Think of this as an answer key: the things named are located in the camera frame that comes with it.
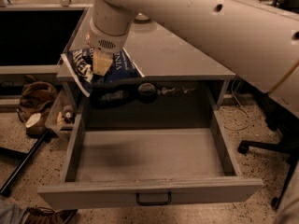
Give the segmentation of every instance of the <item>shoe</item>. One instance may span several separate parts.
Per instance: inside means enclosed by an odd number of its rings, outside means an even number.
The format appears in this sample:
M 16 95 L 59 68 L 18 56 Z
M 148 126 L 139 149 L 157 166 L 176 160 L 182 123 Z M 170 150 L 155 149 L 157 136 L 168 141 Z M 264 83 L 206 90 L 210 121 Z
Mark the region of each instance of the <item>shoe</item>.
M 77 210 L 63 210 L 55 212 L 45 207 L 27 209 L 29 213 L 24 224 L 66 224 L 76 214 Z

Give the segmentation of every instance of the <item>speckled floor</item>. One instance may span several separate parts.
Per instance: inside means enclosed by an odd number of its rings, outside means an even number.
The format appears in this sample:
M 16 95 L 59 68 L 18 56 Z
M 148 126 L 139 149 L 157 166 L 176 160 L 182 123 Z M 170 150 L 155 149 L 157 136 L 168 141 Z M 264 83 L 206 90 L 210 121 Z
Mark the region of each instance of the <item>speckled floor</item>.
M 221 107 L 221 115 L 235 156 L 244 176 L 259 177 L 263 186 L 244 203 L 193 204 L 164 207 L 108 208 L 78 210 L 71 223 L 78 224 L 156 224 L 156 223 L 272 223 L 276 214 L 270 206 L 274 196 L 280 194 L 288 171 L 286 156 L 253 148 L 246 156 L 236 149 L 242 139 L 276 143 L 279 134 L 270 131 L 264 122 L 261 109 L 251 98 L 240 100 L 246 110 L 241 111 L 231 99 Z M 27 151 L 36 141 L 28 138 L 16 113 L 0 113 L 0 145 Z M 48 206 L 36 193 L 37 187 L 59 182 L 67 143 L 53 138 L 44 143 L 26 170 L 12 187 L 8 203 L 21 207 Z M 13 163 L 1 159 L 3 183 Z

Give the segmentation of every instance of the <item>drawer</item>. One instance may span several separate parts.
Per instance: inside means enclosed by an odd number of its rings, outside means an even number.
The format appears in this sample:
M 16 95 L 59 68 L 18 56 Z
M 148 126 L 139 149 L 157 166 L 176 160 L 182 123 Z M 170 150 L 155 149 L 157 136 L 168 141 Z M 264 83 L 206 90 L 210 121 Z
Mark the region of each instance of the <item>drawer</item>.
M 62 182 L 38 189 L 54 209 L 244 202 L 242 176 L 205 82 L 159 82 L 151 104 L 95 109 L 83 98 Z

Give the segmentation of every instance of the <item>pants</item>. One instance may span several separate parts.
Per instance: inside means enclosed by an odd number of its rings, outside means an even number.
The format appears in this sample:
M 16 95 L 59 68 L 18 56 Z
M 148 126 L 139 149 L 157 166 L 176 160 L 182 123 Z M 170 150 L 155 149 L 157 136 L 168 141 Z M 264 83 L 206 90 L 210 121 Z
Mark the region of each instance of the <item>pants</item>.
M 15 203 L 7 204 L 0 199 L 0 223 L 20 224 L 25 212 Z

